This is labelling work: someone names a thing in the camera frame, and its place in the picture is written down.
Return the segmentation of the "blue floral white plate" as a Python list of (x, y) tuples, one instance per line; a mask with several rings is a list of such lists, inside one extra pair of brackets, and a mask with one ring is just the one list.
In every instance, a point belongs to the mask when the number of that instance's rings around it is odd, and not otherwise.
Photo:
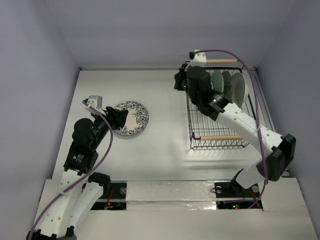
[(114, 107), (116, 110), (127, 110), (128, 115), (124, 127), (114, 132), (120, 136), (134, 136), (141, 133), (148, 125), (149, 112), (147, 108), (136, 101), (124, 101)]

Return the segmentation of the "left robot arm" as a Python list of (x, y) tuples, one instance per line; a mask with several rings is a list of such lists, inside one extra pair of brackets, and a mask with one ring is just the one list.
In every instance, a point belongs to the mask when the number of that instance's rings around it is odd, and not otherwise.
[(94, 120), (79, 119), (57, 190), (57, 196), (39, 214), (27, 235), (29, 240), (75, 240), (81, 223), (95, 202), (110, 194), (110, 176), (96, 172), (103, 162), (97, 148), (107, 133), (122, 128), (128, 110), (88, 105)]

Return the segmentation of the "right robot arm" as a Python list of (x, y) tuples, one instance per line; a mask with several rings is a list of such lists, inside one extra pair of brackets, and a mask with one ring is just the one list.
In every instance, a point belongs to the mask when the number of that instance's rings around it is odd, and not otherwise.
[(230, 190), (235, 196), (242, 196), (248, 189), (260, 182), (278, 181), (294, 159), (296, 138), (281, 135), (260, 124), (223, 92), (212, 87), (211, 76), (202, 66), (182, 64), (174, 76), (174, 89), (185, 91), (197, 110), (218, 124), (235, 131), (261, 155), (261, 159), (241, 169), (230, 181)]

